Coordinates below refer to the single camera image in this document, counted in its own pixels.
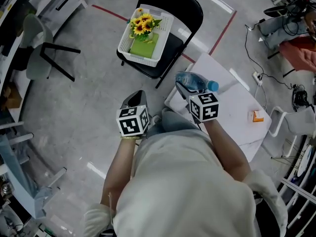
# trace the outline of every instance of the gray floor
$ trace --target gray floor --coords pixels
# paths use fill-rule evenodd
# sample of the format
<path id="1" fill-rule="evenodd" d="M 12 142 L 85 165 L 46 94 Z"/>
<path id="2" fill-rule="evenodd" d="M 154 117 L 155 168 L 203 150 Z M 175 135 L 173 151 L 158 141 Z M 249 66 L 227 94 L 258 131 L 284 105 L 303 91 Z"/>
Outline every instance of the gray floor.
<path id="1" fill-rule="evenodd" d="M 79 236 L 85 208 L 100 200 L 103 178 L 119 143 L 115 113 L 124 98 L 133 91 L 143 89 L 151 114 L 159 113 L 174 86 L 174 73 L 190 64 L 189 60 L 180 57 L 156 90 L 156 80 L 147 78 L 128 65 L 120 65 L 116 49 L 126 27 L 124 21 L 91 6 L 95 4 L 129 18 L 138 0 L 86 1 L 89 7 L 76 11 L 56 39 L 56 43 L 82 50 L 80 55 L 58 53 L 56 57 L 56 61 L 74 73 L 76 81 L 71 82 L 55 70 L 48 80 L 34 81 L 22 113 L 26 129 L 34 133 L 32 144 L 37 154 L 51 167 L 46 175 L 61 167 L 68 170 L 60 182 L 61 192 L 45 208 L 47 217 L 43 220 L 58 236 Z M 201 52 L 211 50 L 231 17 L 212 0 L 198 1 L 203 8 L 204 22 L 194 43 L 185 51 L 194 60 Z M 255 70 L 261 72 L 261 69 L 246 55 L 244 42 L 247 30 L 244 25 L 252 27 L 261 18 L 267 18 L 262 11 L 273 5 L 270 0 L 223 1 L 237 10 L 237 14 L 212 57 L 226 69 L 233 68 L 254 95 L 257 85 L 252 73 Z M 172 29 L 173 33 L 180 35 L 184 31 L 187 31 L 185 27 Z M 263 66 L 266 74 L 282 80 L 282 74 L 292 67 L 281 56 L 267 60 L 268 50 L 263 42 L 258 42 L 259 37 L 257 30 L 248 34 L 250 56 Z M 313 76 L 310 72 L 294 72 L 283 82 L 287 85 L 304 84 L 311 100 Z M 258 89 L 256 98 L 267 106 L 268 113 L 275 105 L 285 111 L 293 111 L 291 90 L 269 78 L 263 79 L 263 88 L 267 100 L 261 89 Z M 36 166 L 33 164 L 33 169 L 42 175 L 38 176 L 41 182 L 45 171 Z M 264 170 L 276 184 L 287 170 L 286 165 L 271 161 L 263 148 L 259 149 L 251 167 Z"/>

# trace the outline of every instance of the red object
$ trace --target red object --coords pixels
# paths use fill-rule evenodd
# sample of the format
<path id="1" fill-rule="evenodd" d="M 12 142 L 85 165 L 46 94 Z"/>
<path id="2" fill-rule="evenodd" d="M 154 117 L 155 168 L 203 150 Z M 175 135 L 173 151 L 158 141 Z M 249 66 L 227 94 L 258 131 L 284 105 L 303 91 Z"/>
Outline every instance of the red object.
<path id="1" fill-rule="evenodd" d="M 298 37 L 280 44 L 280 53 L 293 68 L 316 73 L 316 48 L 310 37 Z"/>

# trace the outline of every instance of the white plastic basket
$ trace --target white plastic basket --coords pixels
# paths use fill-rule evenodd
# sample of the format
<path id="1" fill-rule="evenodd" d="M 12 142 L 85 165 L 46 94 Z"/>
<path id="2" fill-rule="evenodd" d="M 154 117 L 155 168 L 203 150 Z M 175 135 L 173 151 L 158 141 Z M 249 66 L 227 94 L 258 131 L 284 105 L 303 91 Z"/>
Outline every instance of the white plastic basket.
<path id="1" fill-rule="evenodd" d="M 137 9 L 134 11 L 131 18 L 134 18 L 136 13 Z M 159 26 L 153 29 L 154 33 L 159 34 L 159 38 L 157 40 L 151 59 L 129 53 L 129 50 L 134 42 L 134 39 L 131 39 L 129 37 L 131 33 L 130 24 L 126 26 L 122 39 L 120 40 L 118 45 L 118 51 L 123 54 L 128 61 L 133 61 L 147 66 L 155 67 L 158 61 L 161 59 L 164 46 L 166 45 L 173 22 L 173 16 L 164 12 L 149 9 L 144 9 L 144 13 L 150 13 L 155 19 L 162 19 Z"/>

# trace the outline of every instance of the artificial flower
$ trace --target artificial flower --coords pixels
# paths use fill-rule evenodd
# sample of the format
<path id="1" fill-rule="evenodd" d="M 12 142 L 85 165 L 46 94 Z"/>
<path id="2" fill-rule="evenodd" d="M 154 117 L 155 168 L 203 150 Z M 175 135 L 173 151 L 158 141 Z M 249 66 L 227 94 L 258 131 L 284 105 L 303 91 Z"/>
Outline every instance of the artificial flower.
<path id="1" fill-rule="evenodd" d="M 132 24 L 138 26 L 139 24 L 142 24 L 142 18 L 139 17 L 139 18 L 133 18 L 131 21 L 130 21 Z"/>
<path id="2" fill-rule="evenodd" d="M 150 27 L 149 23 L 150 23 L 150 21 L 148 21 L 148 20 L 143 23 L 144 31 L 147 31 L 147 32 L 152 31 L 152 28 Z"/>
<path id="3" fill-rule="evenodd" d="M 143 33 L 144 33 L 143 25 L 135 26 L 135 28 L 134 28 L 134 33 L 135 33 L 135 34 L 138 34 L 138 35 L 143 34 Z"/>
<path id="4" fill-rule="evenodd" d="M 149 13 L 145 13 L 143 15 L 140 16 L 142 21 L 147 21 L 147 20 L 152 20 L 153 19 L 153 16 L 150 15 Z"/>

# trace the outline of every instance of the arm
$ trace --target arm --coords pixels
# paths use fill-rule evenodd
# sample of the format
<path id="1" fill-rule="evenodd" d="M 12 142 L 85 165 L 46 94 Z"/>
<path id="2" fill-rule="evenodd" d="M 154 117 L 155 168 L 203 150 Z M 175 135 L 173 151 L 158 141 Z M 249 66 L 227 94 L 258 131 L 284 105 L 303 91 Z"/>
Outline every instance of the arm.
<path id="1" fill-rule="evenodd" d="M 224 170 L 236 181 L 242 182 L 251 172 L 246 156 L 217 120 L 206 121 L 204 125 Z"/>
<path id="2" fill-rule="evenodd" d="M 112 209 L 115 211 L 118 199 L 130 180 L 136 140 L 122 139 L 104 181 L 100 204 L 110 207 L 109 193 L 112 196 Z"/>

